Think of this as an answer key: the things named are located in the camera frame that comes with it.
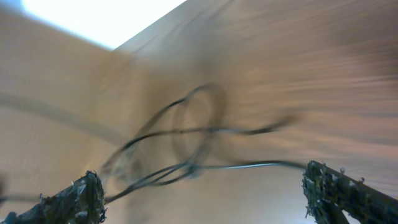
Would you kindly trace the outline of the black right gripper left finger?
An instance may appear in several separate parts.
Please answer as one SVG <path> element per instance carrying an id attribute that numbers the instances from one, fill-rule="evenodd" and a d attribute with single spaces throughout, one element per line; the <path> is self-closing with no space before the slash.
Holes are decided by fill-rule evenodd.
<path id="1" fill-rule="evenodd" d="M 86 174 L 51 197 L 41 197 L 30 210 L 9 212 L 5 224 L 100 224 L 106 219 L 104 190 L 96 172 Z"/>

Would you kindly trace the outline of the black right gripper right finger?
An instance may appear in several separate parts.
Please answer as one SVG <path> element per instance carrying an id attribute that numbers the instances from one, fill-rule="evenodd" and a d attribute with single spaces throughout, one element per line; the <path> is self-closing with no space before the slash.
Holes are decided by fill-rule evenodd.
<path id="1" fill-rule="evenodd" d="M 317 223 L 347 223 L 343 212 L 361 224 L 397 224 L 397 200 L 316 161 L 303 173 L 307 215 Z"/>

